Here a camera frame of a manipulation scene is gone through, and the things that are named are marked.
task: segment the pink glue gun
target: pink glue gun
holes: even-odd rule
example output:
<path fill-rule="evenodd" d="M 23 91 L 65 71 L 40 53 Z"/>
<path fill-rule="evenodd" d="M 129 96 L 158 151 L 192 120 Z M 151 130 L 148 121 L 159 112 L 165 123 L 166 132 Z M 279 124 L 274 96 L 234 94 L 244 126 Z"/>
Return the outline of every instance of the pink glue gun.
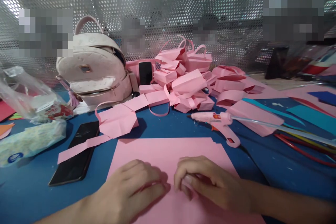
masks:
<path fill-rule="evenodd" d="M 230 113 L 198 112 L 187 116 L 196 121 L 209 123 L 212 126 L 212 130 L 220 131 L 225 136 L 226 143 L 230 147 L 237 148 L 240 145 L 239 138 L 228 126 L 232 123 Z"/>

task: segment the blue table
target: blue table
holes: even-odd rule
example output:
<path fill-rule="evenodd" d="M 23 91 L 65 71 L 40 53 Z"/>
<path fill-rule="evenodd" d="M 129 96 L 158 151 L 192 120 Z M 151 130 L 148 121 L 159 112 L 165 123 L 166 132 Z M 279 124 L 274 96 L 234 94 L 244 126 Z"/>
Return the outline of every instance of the blue table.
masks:
<path fill-rule="evenodd" d="M 259 100 L 262 104 L 285 112 L 286 108 L 298 103 L 292 99 Z M 280 103 L 283 107 L 273 106 Z M 153 108 L 163 113 L 167 105 Z M 224 111 L 217 106 L 215 112 Z M 137 112 L 139 127 L 122 138 L 174 138 L 174 137 L 212 137 L 222 143 L 241 178 L 266 183 L 260 170 L 241 149 L 229 147 L 222 136 L 211 131 L 204 124 L 195 124 L 185 114 L 171 110 L 166 117 L 156 117 L 148 109 Z M 284 118 L 293 126 L 301 127 L 295 121 Z M 54 213 L 76 201 L 94 193 L 105 182 L 116 148 L 117 140 L 110 140 L 96 147 L 86 178 L 83 181 L 48 187 L 57 168 L 59 152 L 68 148 L 80 124 L 96 121 L 93 112 L 76 116 L 68 121 L 67 137 L 39 155 L 21 160 L 7 168 L 0 168 L 0 222 L 32 223 Z M 26 120 L 16 120 L 12 133 L 21 132 L 33 125 Z M 305 122 L 310 132 L 332 139 L 330 133 Z M 327 200 L 336 200 L 336 169 L 330 168 L 302 156 L 274 136 L 260 137 L 241 123 L 234 121 L 230 126 L 239 136 L 242 145 L 248 150 L 268 182 L 273 187 L 311 195 Z M 310 154 L 331 162 L 323 154 L 303 148 Z M 268 224 L 278 223 L 265 217 Z"/>

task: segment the forearm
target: forearm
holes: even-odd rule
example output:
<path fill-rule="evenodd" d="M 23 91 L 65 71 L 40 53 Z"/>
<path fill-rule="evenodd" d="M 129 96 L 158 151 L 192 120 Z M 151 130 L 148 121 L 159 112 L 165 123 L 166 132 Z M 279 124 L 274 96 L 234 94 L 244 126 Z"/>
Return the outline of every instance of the forearm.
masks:
<path fill-rule="evenodd" d="M 90 223 L 87 212 L 88 197 L 56 212 L 35 224 L 86 224 Z"/>
<path fill-rule="evenodd" d="M 252 198 L 252 210 L 287 224 L 336 223 L 336 206 L 309 196 L 243 180 Z"/>

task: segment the backpack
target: backpack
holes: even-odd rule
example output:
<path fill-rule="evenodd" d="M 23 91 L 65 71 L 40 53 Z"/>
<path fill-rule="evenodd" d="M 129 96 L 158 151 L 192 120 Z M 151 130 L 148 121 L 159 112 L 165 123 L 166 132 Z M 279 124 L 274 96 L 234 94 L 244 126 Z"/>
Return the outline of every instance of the backpack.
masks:
<path fill-rule="evenodd" d="M 95 22 L 101 34 L 79 34 L 88 21 Z M 73 37 L 73 56 L 58 57 L 56 62 L 57 79 L 63 86 L 62 80 L 70 84 L 70 88 L 65 86 L 69 93 L 72 90 L 89 106 L 127 98 L 132 86 L 124 54 L 113 39 L 104 34 L 99 22 L 92 16 L 81 18 Z"/>

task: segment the black smartphone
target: black smartphone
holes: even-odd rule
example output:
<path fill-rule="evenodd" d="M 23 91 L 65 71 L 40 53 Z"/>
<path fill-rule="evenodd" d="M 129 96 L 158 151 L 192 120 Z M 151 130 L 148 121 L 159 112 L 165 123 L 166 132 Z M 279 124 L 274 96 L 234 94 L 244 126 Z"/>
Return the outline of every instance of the black smartphone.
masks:
<path fill-rule="evenodd" d="M 152 63 L 139 63 L 140 85 L 149 85 L 153 79 Z"/>
<path fill-rule="evenodd" d="M 87 139 L 96 137 L 98 134 L 98 121 L 81 124 L 68 149 L 84 143 Z M 76 156 L 60 163 L 49 182 L 49 186 L 58 186 L 83 180 L 89 168 L 94 149 L 94 147 L 88 148 Z"/>

